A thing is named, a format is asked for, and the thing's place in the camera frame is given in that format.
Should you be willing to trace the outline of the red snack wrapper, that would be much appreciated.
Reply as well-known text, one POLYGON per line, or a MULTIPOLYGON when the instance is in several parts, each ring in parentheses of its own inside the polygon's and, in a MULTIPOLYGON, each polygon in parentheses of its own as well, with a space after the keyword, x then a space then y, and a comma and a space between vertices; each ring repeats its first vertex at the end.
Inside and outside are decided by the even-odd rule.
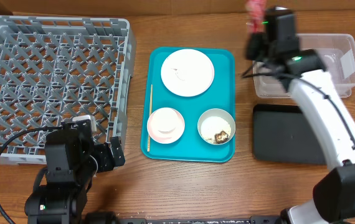
POLYGON ((248 0, 245 7, 250 17, 249 32, 256 33, 263 31, 263 20, 265 15, 265 8, 267 0, 248 0))

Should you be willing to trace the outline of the large white plate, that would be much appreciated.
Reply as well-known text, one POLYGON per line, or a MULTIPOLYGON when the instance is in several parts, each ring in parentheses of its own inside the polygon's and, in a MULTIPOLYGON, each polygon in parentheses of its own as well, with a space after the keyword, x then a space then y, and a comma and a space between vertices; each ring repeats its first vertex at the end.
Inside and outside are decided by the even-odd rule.
POLYGON ((175 95, 193 97, 204 93, 215 76, 210 58, 194 49, 181 49, 171 53, 161 66, 161 80, 175 95))

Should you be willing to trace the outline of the grey-white bowl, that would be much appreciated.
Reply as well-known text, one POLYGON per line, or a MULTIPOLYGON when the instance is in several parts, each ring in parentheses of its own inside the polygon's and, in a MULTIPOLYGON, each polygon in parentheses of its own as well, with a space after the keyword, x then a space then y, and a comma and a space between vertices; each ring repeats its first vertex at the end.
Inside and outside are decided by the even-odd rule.
POLYGON ((234 119, 233 116, 232 116, 230 113, 228 113, 227 111, 222 110, 222 109, 218 109, 218 108, 209 109, 209 110, 203 112, 203 114, 201 114, 201 116, 200 116, 200 118, 199 118, 199 120, 198 120, 198 122, 197 122, 197 130, 198 130, 198 133, 199 133, 200 137, 201 137, 201 133, 200 133, 201 124, 202 124, 202 122, 203 122, 206 118, 208 118, 208 117, 210 117, 210 116, 218 116, 218 117, 221 117, 221 118, 223 118, 224 120, 226 120, 226 121, 230 124, 230 126, 231 126, 231 128, 232 128, 232 134, 231 134, 229 140, 228 140, 227 142, 223 143, 223 144, 226 144, 226 143, 228 143, 230 140, 232 140, 232 138, 233 138, 234 135, 235 135, 235 131, 236 131, 235 119, 234 119))

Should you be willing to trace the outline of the brown food piece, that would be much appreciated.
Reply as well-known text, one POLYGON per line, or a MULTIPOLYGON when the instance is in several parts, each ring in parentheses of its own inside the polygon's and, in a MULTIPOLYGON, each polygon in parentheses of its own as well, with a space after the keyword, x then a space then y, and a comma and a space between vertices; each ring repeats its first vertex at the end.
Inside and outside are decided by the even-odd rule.
POLYGON ((223 144, 229 140, 229 134, 225 131, 221 131, 220 133, 215 134, 214 139, 216 144, 223 144))

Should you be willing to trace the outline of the white cup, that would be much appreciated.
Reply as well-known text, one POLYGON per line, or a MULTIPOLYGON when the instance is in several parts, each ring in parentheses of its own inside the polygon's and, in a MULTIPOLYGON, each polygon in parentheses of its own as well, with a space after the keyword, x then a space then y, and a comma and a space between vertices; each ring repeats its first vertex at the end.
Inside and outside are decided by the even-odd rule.
POLYGON ((160 108, 152 114, 151 127, 163 134, 171 133, 177 127, 178 115, 172 108, 160 108))

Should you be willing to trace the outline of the rice pile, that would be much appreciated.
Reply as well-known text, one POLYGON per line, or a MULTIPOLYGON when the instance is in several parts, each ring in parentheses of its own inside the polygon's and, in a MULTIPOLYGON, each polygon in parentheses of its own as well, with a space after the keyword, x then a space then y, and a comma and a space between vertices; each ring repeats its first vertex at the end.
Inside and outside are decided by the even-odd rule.
POLYGON ((232 134, 232 128, 230 124, 221 117, 210 116, 206 118, 200 127, 201 137, 211 144, 216 144, 214 136, 221 131, 225 131, 229 134, 229 137, 232 134))

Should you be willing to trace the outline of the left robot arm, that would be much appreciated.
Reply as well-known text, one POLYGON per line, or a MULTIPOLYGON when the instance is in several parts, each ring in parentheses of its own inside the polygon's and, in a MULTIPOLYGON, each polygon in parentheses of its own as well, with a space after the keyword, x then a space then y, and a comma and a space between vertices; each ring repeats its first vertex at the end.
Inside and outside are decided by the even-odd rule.
POLYGON ((83 223, 94 175, 116 167, 110 145, 95 144, 91 119, 73 119, 46 136, 43 168, 25 203, 29 223, 83 223))

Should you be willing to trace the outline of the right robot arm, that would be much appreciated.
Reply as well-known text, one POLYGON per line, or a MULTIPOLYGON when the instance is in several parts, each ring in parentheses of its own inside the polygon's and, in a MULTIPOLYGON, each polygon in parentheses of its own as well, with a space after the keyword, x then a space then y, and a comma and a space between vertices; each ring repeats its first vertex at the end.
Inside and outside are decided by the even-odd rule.
POLYGON ((246 58, 261 62, 280 81, 308 120, 329 173, 309 202, 282 210, 277 223, 344 223, 355 217, 355 122, 338 96, 331 75, 313 49, 300 50, 295 33, 251 34, 246 58))

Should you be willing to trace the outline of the grey dishwasher rack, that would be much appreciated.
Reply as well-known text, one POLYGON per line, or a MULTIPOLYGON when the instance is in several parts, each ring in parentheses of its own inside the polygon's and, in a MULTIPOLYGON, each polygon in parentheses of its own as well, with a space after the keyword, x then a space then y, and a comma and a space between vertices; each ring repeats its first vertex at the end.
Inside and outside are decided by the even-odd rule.
POLYGON ((0 16, 0 163, 44 164, 44 128, 76 116, 124 142, 135 53, 126 19, 0 16))

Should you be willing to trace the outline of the wooden chopstick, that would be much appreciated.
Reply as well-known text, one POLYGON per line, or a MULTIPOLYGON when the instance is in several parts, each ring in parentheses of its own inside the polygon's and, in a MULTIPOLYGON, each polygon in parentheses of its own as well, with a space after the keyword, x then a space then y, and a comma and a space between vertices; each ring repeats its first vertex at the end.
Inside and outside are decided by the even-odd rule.
POLYGON ((153 84, 150 86, 150 96, 149 96, 149 117, 147 120, 147 131, 148 131, 148 143, 147 143, 147 152, 150 152, 151 149, 151 136, 150 136, 150 118, 152 114, 152 107, 153 107, 153 84))

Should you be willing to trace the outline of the teal plastic tray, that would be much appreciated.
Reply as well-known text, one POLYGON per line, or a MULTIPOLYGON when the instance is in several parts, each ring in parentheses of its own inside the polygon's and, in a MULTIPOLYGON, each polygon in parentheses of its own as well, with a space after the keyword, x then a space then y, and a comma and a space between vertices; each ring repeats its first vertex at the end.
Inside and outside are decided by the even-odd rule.
POLYGON ((145 91, 141 150, 150 159, 174 161, 218 162, 229 161, 235 152, 235 140, 212 145, 203 140, 197 130, 197 122, 203 112, 217 108, 235 117, 235 59, 225 49, 198 51, 207 55, 215 68, 215 77, 205 93, 194 97, 181 97, 170 92, 161 81, 161 66, 178 47, 159 47, 149 58, 148 80, 145 91), (182 136, 171 144, 161 144, 148 139, 147 121, 149 112, 159 108, 174 108, 184 118, 182 136))

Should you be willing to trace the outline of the black tray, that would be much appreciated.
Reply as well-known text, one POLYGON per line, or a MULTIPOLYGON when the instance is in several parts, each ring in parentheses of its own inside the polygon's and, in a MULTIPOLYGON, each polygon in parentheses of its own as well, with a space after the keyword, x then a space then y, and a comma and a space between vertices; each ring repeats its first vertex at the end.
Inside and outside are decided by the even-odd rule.
POLYGON ((326 164, 319 142, 299 107, 257 104, 252 120, 252 153, 257 160, 326 164))

